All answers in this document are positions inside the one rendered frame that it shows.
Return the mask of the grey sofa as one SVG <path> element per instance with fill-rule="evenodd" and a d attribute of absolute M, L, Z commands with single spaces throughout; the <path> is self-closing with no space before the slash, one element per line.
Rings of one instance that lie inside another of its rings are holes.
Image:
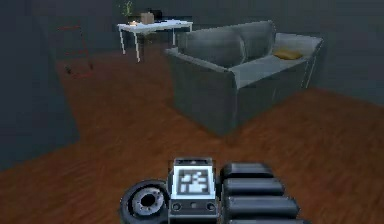
<path fill-rule="evenodd" d="M 210 132 L 225 136 L 306 89 L 323 45 L 320 37 L 279 33 L 271 20 L 195 30 L 165 51 L 173 105 Z M 279 49 L 300 52 L 282 60 Z"/>

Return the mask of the green house plant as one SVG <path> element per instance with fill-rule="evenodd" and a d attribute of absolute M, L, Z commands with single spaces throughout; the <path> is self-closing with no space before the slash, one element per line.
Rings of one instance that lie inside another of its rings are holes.
<path fill-rule="evenodd" d="M 129 17 L 133 14 L 133 1 L 132 0 L 121 0 L 118 4 L 118 8 L 120 10 L 120 13 L 125 16 Z"/>

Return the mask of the red ladder frame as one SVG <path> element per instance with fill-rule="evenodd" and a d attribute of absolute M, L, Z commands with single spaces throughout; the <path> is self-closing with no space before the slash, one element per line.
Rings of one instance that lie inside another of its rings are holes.
<path fill-rule="evenodd" d="M 94 65 L 89 55 L 89 50 L 86 45 L 86 41 L 83 35 L 82 27 L 81 25 L 70 25 L 70 26 L 61 26 L 57 28 L 58 31 L 78 31 L 80 35 L 80 41 L 81 41 L 81 49 L 80 50 L 69 50 L 66 51 L 65 54 L 67 56 L 69 55 L 84 55 L 87 59 L 87 66 L 88 71 L 87 72 L 74 72 L 72 67 L 70 65 L 65 66 L 65 72 L 70 75 L 72 78 L 85 78 L 90 77 L 93 75 Z"/>

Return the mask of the white table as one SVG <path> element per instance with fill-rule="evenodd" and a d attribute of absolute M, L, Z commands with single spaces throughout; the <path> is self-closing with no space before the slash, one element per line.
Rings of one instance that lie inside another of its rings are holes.
<path fill-rule="evenodd" d="M 139 34 L 147 34 L 147 33 L 156 32 L 160 30 L 171 30 L 172 44 L 175 45 L 176 44 L 175 29 L 188 28 L 189 31 L 192 31 L 193 23 L 191 21 L 171 19 L 171 20 L 165 20 L 160 23 L 152 23 L 152 24 L 143 24 L 141 22 L 136 22 L 134 25 L 118 24 L 117 28 L 119 31 L 120 43 L 121 43 L 123 54 L 126 54 L 124 40 L 123 40 L 123 31 L 130 32 L 133 34 L 135 50 L 136 50 L 136 59 L 138 62 L 140 62 L 141 58 L 140 58 L 140 50 L 139 50 L 139 43 L 138 43 Z"/>

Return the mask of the yellow cushion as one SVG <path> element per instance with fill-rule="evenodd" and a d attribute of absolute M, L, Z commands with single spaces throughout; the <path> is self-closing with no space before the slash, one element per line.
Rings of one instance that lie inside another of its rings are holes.
<path fill-rule="evenodd" d="M 303 57 L 300 52 L 287 49 L 279 49 L 273 55 L 282 60 L 297 60 Z"/>

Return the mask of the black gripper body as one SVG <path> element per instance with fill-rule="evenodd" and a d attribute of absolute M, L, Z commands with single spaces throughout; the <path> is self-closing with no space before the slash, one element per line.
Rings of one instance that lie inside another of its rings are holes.
<path fill-rule="evenodd" d="M 169 194 L 163 180 L 143 180 L 120 199 L 120 224 L 167 224 Z"/>

